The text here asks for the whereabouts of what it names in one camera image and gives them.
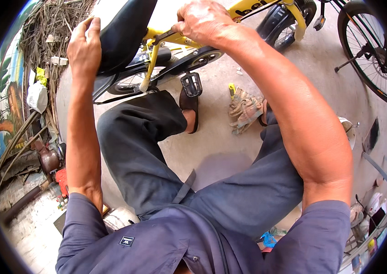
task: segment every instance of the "leg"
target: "leg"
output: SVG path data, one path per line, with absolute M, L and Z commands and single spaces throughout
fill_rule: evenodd
M 167 91 L 120 103 L 99 118 L 105 162 L 125 202 L 142 220 L 149 218 L 147 212 L 170 203 L 183 185 L 166 165 L 157 142 L 182 133 L 186 125 Z
M 252 166 L 213 183 L 185 200 L 213 224 L 259 238 L 303 196 L 303 181 L 286 152 L 274 114 L 267 111 L 264 141 Z

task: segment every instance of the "bicycle fender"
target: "bicycle fender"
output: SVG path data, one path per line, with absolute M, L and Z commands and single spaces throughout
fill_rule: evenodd
M 276 4 L 268 11 L 265 18 L 256 28 L 257 33 L 262 39 L 272 46 L 275 42 L 275 35 L 285 25 L 294 23 L 293 14 L 282 5 Z

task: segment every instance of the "concrete floor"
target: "concrete floor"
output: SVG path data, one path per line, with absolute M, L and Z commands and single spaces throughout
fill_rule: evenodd
M 176 10 L 183 2 L 179 0 L 158 1 L 150 26 L 156 29 L 169 29 L 176 22 Z M 234 1 L 219 0 L 218 2 L 224 6 L 230 6 Z M 121 5 L 122 1 L 101 0 L 93 14 L 101 17 L 104 26 L 108 24 Z M 356 129 L 356 144 L 353 149 L 355 184 L 352 202 L 355 201 L 355 194 L 358 194 L 360 199 L 366 195 L 365 200 L 369 200 L 374 191 L 382 192 L 387 196 L 386 182 L 376 190 L 372 188 L 378 172 L 361 157 L 361 143 L 374 119 L 378 117 L 381 136 L 371 157 L 387 170 L 387 163 L 383 163 L 382 160 L 384 155 L 387 156 L 387 103 L 366 88 L 352 66 L 345 66 L 338 74 L 334 72 L 334 67 L 344 63 L 347 59 L 338 37 L 338 14 L 330 5 L 327 5 L 325 15 L 327 21 L 322 30 L 316 32 L 311 24 L 304 39 L 301 42 L 295 42 L 284 55 L 313 82 L 338 116 L 345 117 L 352 123 L 358 121 L 361 123 L 361 126 Z M 245 20 L 243 24 L 255 28 L 264 16 L 265 13 L 257 14 Z M 242 135 L 231 134 L 229 123 L 232 122 L 232 119 L 228 115 L 230 103 L 228 83 L 234 82 L 236 86 L 245 91 L 253 94 L 259 93 L 257 86 L 244 71 L 242 71 L 243 75 L 236 74 L 237 67 L 238 64 L 225 55 L 216 62 L 198 69 L 197 72 L 201 75 L 204 89 L 199 107 L 199 131 L 195 134 L 183 133 L 171 136 L 159 143 L 168 166 L 182 181 L 186 180 L 191 170 L 197 169 L 207 157 L 239 158 L 242 159 L 239 167 L 244 169 L 251 164 L 260 149 L 259 133 L 262 127 L 258 123 L 254 123 Z M 67 70 L 62 77 L 57 95 L 57 112 L 63 140 L 66 136 L 70 82 L 70 70 Z M 159 88 L 168 90 L 178 101 L 181 90 L 179 80 L 172 80 Z M 96 122 L 102 113 L 116 104 L 95 106 Z M 112 207 L 125 206 L 104 162 L 102 164 L 102 189 L 104 200 Z M 294 210 L 293 214 L 283 220 L 281 226 L 290 227 L 296 217 L 299 217 L 298 210 Z

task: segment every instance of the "sticker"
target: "sticker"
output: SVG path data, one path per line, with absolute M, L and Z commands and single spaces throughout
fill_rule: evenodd
M 123 236 L 122 240 L 120 240 L 119 244 L 120 245 L 131 246 L 133 244 L 133 241 L 134 241 L 134 237 Z

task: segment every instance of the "bicycle pedal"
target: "bicycle pedal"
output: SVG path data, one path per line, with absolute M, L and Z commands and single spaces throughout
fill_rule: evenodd
M 203 87 L 197 72 L 186 73 L 180 80 L 187 97 L 196 97 L 202 94 Z
M 320 17 L 318 17 L 317 20 L 315 20 L 314 29 L 316 31 L 321 30 L 322 27 L 324 26 L 324 22 L 326 22 L 326 18 L 323 15 L 320 15 Z

